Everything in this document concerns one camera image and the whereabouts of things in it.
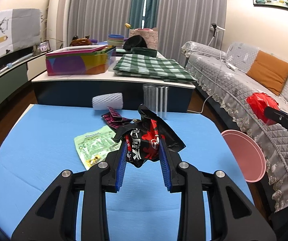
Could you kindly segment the stacked plastic bowls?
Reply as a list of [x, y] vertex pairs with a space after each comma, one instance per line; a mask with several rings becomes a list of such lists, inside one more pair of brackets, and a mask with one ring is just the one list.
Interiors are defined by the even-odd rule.
[[107, 44], [110, 46], [123, 47], [124, 36], [119, 34], [109, 34]]

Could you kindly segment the pink lace basket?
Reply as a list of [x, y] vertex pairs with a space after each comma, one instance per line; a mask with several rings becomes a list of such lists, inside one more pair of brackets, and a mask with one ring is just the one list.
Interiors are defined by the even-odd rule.
[[137, 28], [137, 29], [130, 29], [129, 30], [129, 37], [133, 37], [135, 35], [140, 35], [144, 38], [147, 48], [158, 50], [158, 29], [153, 28]]

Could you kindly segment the grey covered television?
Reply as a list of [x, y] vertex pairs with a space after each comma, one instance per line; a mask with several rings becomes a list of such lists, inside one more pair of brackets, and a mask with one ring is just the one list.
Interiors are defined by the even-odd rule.
[[0, 58], [41, 41], [41, 11], [35, 8], [0, 11]]

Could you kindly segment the orange cushion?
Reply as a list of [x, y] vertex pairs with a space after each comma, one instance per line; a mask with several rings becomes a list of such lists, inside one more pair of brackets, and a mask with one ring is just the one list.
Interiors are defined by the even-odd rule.
[[288, 63], [266, 52], [258, 51], [246, 75], [279, 96], [288, 78]]

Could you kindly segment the blue table mat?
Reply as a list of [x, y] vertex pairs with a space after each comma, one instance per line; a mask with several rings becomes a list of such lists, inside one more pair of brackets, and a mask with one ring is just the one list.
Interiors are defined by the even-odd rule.
[[91, 108], [35, 105], [0, 148], [0, 228], [12, 240], [206, 240], [218, 216], [229, 218], [229, 192], [251, 205], [245, 178], [212, 121], [170, 113], [184, 142], [165, 147], [172, 188], [160, 160], [129, 162], [115, 190], [119, 150], [86, 170], [73, 140], [103, 127]]

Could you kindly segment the white foam net roll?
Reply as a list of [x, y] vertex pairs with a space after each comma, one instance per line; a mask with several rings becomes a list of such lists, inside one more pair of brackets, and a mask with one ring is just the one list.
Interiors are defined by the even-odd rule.
[[122, 109], [123, 94], [111, 93], [95, 96], [92, 98], [92, 108], [95, 110]]

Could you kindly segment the teal curtain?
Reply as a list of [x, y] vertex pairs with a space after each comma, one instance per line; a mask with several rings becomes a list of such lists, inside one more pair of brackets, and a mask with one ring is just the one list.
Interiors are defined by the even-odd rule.
[[131, 0], [131, 29], [157, 27], [158, 2], [159, 0]]

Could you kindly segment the dark tv cabinet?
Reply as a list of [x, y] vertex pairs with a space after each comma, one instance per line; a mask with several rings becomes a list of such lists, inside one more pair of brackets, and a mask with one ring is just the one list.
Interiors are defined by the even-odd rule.
[[0, 105], [19, 89], [24, 88], [46, 71], [46, 53], [28, 57], [0, 70]]

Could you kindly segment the clear plastic tube bundle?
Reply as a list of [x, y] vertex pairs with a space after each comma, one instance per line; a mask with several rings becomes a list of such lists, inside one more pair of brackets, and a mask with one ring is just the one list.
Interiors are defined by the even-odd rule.
[[168, 87], [143, 85], [144, 105], [162, 119], [167, 119]]

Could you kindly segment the pink plastic basin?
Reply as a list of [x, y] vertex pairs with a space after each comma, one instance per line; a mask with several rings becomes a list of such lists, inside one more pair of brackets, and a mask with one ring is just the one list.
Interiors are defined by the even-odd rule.
[[245, 181], [249, 183], [260, 181], [266, 172], [266, 160], [258, 144], [237, 130], [226, 130], [221, 135], [235, 157]]

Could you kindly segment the green snack pouch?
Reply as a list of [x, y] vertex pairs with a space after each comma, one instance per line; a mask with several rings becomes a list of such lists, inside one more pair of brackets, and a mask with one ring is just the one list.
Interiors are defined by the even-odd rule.
[[121, 143], [113, 140], [115, 135], [109, 126], [103, 126], [74, 138], [77, 154], [86, 170], [104, 161], [108, 153], [119, 150]]

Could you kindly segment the colourful storage box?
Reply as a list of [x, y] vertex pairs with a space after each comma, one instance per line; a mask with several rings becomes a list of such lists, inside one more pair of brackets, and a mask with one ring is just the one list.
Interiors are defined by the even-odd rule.
[[115, 59], [115, 46], [71, 46], [47, 53], [45, 63], [49, 76], [97, 75], [106, 72]]

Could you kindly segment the black red snack wrapper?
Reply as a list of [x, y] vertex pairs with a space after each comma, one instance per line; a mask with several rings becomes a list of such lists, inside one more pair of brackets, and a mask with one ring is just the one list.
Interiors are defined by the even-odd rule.
[[160, 141], [166, 148], [179, 152], [186, 145], [173, 129], [144, 104], [138, 107], [141, 120], [123, 125], [116, 130], [113, 141], [126, 142], [126, 161], [135, 167], [141, 167], [146, 161], [159, 160]]

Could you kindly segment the white floor air conditioner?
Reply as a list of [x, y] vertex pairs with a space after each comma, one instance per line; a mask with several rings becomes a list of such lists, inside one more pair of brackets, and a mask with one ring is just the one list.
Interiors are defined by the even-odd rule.
[[51, 50], [57, 50], [64, 42], [64, 12], [66, 0], [49, 0], [47, 18], [47, 40]]

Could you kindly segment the black hat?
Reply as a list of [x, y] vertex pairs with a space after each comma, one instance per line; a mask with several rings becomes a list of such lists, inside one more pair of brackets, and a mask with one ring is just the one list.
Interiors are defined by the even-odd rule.
[[140, 35], [129, 37], [124, 42], [123, 49], [126, 51], [131, 51], [133, 48], [147, 48], [145, 39]]

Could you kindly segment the brown plush toy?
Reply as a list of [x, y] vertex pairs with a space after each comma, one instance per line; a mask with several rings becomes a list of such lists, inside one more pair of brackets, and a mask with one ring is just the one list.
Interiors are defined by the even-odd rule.
[[69, 46], [88, 46], [92, 45], [91, 40], [89, 39], [89, 36], [86, 36], [84, 38], [79, 38], [77, 35], [73, 36], [72, 41]]

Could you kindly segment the dark green tray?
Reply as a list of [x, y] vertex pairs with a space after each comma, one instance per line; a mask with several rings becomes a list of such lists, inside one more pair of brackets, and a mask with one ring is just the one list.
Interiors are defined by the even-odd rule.
[[148, 57], [156, 58], [157, 56], [157, 50], [151, 49], [151, 48], [144, 48], [144, 47], [133, 47], [131, 49], [132, 54], [137, 55], [145, 55]]

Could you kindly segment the white dark coffee table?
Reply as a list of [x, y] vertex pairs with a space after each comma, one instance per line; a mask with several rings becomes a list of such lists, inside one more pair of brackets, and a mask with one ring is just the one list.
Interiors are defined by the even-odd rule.
[[195, 86], [193, 83], [165, 82], [159, 79], [120, 76], [113, 63], [103, 74], [48, 76], [43, 72], [32, 80], [38, 104], [70, 107], [92, 107], [98, 95], [122, 93], [123, 108], [137, 110], [144, 102], [143, 85], [168, 87], [167, 110], [183, 113], [187, 110]]

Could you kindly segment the green checkered cloth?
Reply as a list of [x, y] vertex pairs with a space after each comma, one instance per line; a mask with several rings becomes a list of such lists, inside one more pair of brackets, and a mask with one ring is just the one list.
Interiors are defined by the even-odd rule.
[[113, 70], [121, 76], [154, 78], [177, 83], [195, 82], [177, 61], [140, 54], [125, 54], [117, 61]]

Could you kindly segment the grey quilted sofa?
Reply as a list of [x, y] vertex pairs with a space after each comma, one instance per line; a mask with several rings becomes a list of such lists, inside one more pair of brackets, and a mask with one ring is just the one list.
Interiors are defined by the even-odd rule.
[[226, 52], [194, 41], [186, 42], [182, 53], [187, 58], [186, 70], [197, 80], [197, 87], [212, 96], [237, 127], [262, 149], [266, 160], [268, 184], [273, 192], [273, 212], [288, 206], [288, 132], [280, 124], [266, 125], [259, 120], [247, 97], [266, 93], [288, 113], [288, 78], [279, 96], [273, 94], [246, 73], [251, 68], [258, 47], [241, 42], [232, 43]]

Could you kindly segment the grey curtains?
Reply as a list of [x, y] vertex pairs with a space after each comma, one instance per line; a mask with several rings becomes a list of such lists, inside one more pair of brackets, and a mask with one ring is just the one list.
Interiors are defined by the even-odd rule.
[[[211, 24], [225, 25], [227, 0], [159, 0], [158, 51], [183, 63], [180, 49], [185, 42], [207, 44]], [[71, 0], [67, 37], [89, 36], [105, 41], [109, 34], [128, 37], [131, 0]]]

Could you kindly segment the small photo frame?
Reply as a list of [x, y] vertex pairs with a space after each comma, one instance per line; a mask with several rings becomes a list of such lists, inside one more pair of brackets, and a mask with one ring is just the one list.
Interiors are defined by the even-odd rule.
[[37, 46], [37, 49], [40, 50], [42, 53], [50, 51], [51, 50], [51, 46], [50, 46], [49, 40], [41, 42]]

